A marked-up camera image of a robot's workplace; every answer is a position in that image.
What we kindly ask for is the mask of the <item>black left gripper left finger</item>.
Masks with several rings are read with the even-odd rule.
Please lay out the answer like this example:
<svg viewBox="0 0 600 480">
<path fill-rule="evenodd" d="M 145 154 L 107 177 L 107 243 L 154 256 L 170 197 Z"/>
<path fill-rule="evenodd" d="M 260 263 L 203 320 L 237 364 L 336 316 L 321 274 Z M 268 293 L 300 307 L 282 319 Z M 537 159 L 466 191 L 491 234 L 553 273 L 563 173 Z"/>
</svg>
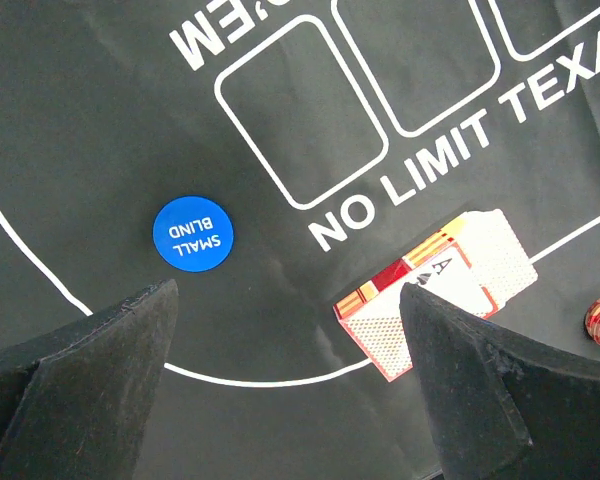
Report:
<svg viewBox="0 0 600 480">
<path fill-rule="evenodd" d="M 166 280 L 0 350 L 0 479 L 129 479 L 178 316 Z"/>
</svg>

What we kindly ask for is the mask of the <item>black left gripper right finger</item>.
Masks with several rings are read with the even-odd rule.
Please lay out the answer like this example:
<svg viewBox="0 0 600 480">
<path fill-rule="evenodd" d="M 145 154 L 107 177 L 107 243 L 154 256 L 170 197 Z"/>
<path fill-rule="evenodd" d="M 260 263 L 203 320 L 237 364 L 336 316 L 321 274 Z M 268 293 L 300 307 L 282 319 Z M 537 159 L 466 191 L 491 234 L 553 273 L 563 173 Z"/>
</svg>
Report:
<svg viewBox="0 0 600 480">
<path fill-rule="evenodd" d="M 447 479 L 600 479 L 600 361 L 407 292 L 405 332 Z"/>
</svg>

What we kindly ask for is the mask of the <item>blue small blind button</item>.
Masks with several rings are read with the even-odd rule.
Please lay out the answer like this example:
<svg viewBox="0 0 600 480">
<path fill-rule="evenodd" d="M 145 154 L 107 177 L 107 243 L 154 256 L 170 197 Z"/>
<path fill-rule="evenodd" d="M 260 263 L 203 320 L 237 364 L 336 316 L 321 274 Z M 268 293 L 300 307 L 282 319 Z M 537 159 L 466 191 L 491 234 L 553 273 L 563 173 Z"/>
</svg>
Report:
<svg viewBox="0 0 600 480">
<path fill-rule="evenodd" d="M 184 272 L 201 273 L 228 258 L 235 234 L 229 215 L 219 204 L 201 196 L 183 196 L 158 212 L 152 239 L 166 263 Z"/>
</svg>

